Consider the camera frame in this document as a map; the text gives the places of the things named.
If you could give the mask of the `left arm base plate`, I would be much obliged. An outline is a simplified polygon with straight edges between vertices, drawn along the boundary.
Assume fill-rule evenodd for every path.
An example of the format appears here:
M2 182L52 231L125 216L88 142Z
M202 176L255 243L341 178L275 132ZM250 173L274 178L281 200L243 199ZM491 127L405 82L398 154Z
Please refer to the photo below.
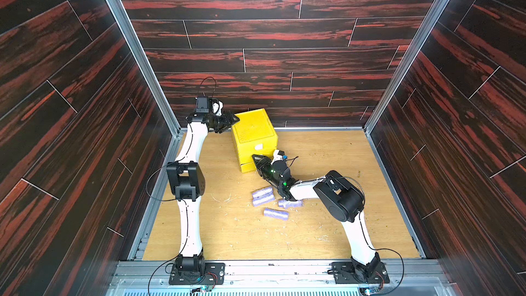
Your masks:
M171 286L222 285L225 263L205 261L201 264L174 264L168 284Z

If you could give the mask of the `yellow top drawer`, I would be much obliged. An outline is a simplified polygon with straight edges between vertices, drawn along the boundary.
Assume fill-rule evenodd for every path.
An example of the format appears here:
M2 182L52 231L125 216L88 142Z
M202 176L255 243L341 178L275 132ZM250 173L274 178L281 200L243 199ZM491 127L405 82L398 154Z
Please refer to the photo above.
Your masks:
M238 158L245 162L251 159L254 154L272 156L278 148L278 136L262 136L257 133L241 134L234 133L234 145Z

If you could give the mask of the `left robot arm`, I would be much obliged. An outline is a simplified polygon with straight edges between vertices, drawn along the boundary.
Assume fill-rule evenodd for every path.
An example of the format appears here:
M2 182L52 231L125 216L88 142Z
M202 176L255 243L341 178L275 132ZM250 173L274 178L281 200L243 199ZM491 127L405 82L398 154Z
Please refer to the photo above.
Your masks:
M182 148L176 159L167 164L168 182L178 203L181 223L181 246L174 259L173 275L192 275L196 280L205 275L199 218L205 177L199 166L199 157L209 131L220 134L237 122L239 118L227 111L217 115L190 115Z

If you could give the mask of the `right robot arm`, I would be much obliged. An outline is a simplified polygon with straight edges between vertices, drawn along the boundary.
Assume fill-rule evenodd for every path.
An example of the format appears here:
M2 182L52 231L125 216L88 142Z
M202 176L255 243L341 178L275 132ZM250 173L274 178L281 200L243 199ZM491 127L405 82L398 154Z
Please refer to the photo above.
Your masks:
M331 170L321 178L300 181L292 177L284 152L276 151L273 159L254 154L256 171L276 189L282 208L299 205L304 200L318 199L330 215L342 223L351 247L351 259L333 262L327 272L337 284L378 284L390 282L385 264L373 248L364 219L365 195L349 178Z

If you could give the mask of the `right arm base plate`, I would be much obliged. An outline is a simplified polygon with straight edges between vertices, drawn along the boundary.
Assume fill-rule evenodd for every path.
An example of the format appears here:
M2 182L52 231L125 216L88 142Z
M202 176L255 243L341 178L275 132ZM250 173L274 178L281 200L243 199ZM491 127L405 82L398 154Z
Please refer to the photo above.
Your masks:
M337 284L387 284L390 278L384 263L333 262L327 271Z

